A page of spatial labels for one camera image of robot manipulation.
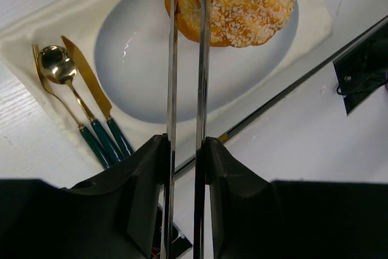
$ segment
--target spoon bowl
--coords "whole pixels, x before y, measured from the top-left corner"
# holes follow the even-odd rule
[[[77,68],[68,51],[57,45],[43,48],[38,64],[43,76],[56,84],[68,84],[77,75]]]

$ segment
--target golden brown bun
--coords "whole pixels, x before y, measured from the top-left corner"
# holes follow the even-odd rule
[[[212,0],[210,4],[211,46],[247,47],[265,44],[281,30],[295,0]],[[178,29],[199,42],[199,0],[177,0]],[[170,14],[170,0],[164,0]]]

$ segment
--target white plate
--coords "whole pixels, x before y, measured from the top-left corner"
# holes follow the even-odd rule
[[[259,47],[211,48],[209,112],[262,81],[284,58],[298,28],[289,23]],[[165,123],[169,17],[164,0],[122,0],[104,21],[95,46],[96,72],[109,98],[126,114]],[[196,116],[199,45],[178,37],[178,121]]]

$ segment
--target dark green cutlery handle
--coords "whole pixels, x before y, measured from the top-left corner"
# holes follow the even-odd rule
[[[113,163],[110,161],[110,158],[105,152],[105,150],[101,147],[97,139],[92,135],[87,127],[83,127],[79,129],[84,140],[87,142],[93,153],[96,155],[98,161],[101,163],[104,169],[108,169]]]
[[[107,119],[107,124],[109,126],[109,129],[112,135],[115,137],[117,145],[119,145],[121,153],[124,155],[124,157],[128,157],[132,155],[135,151],[128,143],[127,139],[125,138],[124,134],[120,130],[115,120],[113,118],[109,118]]]
[[[124,158],[122,156],[122,153],[116,147],[115,143],[109,137],[108,133],[104,130],[102,125],[99,123],[99,121],[97,119],[94,119],[93,121],[90,122],[90,124],[92,125],[93,130],[95,131],[99,141],[101,142],[102,146],[107,152],[110,160],[114,164],[120,162]]]

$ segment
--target cutlery set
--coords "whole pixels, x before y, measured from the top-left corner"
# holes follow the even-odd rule
[[[112,105],[102,91],[96,76],[94,75],[84,55],[80,49],[78,49],[78,47],[65,36],[62,36],[61,38],[65,48],[57,45],[50,45],[48,47],[44,47],[42,50],[39,50],[37,44],[32,45],[36,72],[44,90],[62,103],[66,111],[68,111],[75,120],[83,139],[96,155],[101,165],[107,169],[133,154],[134,150],[115,120],[112,118],[110,114]],[[74,88],[73,80],[75,79],[78,71],[104,115],[106,123],[116,143],[111,139],[109,134],[95,118],[92,111],[88,108],[84,100]],[[54,84],[66,85],[72,91],[99,141],[95,138],[91,131],[89,131],[89,129],[77,119],[68,105],[54,93],[49,81]]]

